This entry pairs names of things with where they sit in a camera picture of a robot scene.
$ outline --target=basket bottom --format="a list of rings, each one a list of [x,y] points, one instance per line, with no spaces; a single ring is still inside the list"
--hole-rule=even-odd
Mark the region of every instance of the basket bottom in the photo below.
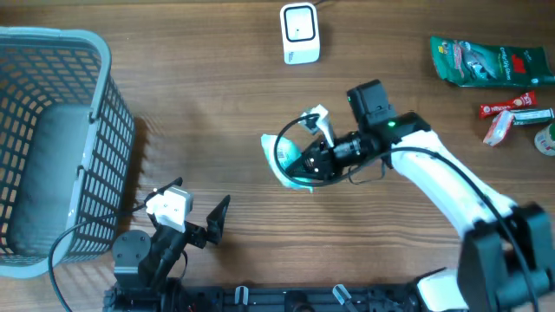
[[[87,105],[54,105],[37,122],[7,233],[15,254],[46,257],[65,231],[88,112]]]

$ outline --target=crumpled light blue cloth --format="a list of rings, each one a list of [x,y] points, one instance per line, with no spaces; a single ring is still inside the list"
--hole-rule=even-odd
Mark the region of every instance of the crumpled light blue cloth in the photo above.
[[[302,190],[308,189],[310,192],[314,191],[312,186],[304,186],[299,185],[289,179],[287,179],[278,169],[276,166],[276,161],[274,160],[274,145],[276,144],[277,135],[269,135],[263,134],[260,137],[260,143],[262,144],[262,149],[264,150],[264,155],[266,155],[266,160],[270,164],[270,169],[274,172],[277,179],[281,182],[282,185],[288,188],[292,188],[294,190]],[[299,148],[290,140],[287,140],[285,137],[282,137],[279,140],[279,145],[277,146],[277,159],[279,160],[279,164],[283,168],[289,166],[293,161],[297,160],[301,157],[301,151]],[[303,182],[310,182],[309,179],[299,179]]]

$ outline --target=perforated basket side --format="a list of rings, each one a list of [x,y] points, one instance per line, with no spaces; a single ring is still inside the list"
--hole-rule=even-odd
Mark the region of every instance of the perforated basket side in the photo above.
[[[125,185],[134,121],[114,80],[110,78],[102,99],[98,130],[82,192],[78,223],[117,212]],[[82,227],[63,262],[87,260],[105,252],[114,240],[117,219],[109,218]]]

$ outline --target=white and red package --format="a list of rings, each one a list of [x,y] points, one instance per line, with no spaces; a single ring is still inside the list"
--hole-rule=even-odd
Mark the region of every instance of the white and red package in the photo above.
[[[492,126],[489,127],[484,143],[489,146],[498,145],[509,133],[509,129],[513,124],[514,114],[510,111],[503,111],[493,119]]]
[[[510,101],[480,105],[480,118],[483,119],[488,116],[493,116],[503,112],[504,110],[521,109],[535,106],[537,104],[536,94],[533,91],[530,91]]]

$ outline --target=wooden table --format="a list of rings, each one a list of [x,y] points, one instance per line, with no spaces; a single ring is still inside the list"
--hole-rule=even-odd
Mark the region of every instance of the wooden table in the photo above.
[[[314,194],[284,189],[260,146],[307,107],[324,104],[338,133],[355,129],[345,91],[381,79],[398,112],[416,111],[447,148],[496,190],[553,211],[553,159],[533,146],[541,128],[513,129],[506,142],[481,143],[490,120],[480,103],[506,101],[515,89],[457,88],[440,81],[429,37],[491,44],[544,45],[555,51],[555,3],[521,1],[338,1],[318,12],[319,62],[287,66],[278,12],[282,3],[193,3],[4,8],[2,25],[90,29],[113,56],[112,75],[137,126],[126,207],[178,176],[194,193],[192,221],[226,195],[232,204],[223,243],[187,247],[186,284],[332,286],[406,282],[454,267],[459,238],[431,202],[395,172],[371,184],[341,183]],[[555,90],[538,91],[542,107]],[[300,129],[289,138],[305,146]],[[359,179],[375,176],[377,166]],[[121,228],[153,228],[145,212]],[[183,270],[175,265],[173,275]],[[108,253],[60,265],[56,276],[79,311],[101,307],[114,283]],[[0,279],[2,311],[58,311],[46,276]],[[555,309],[553,296],[541,300]]]

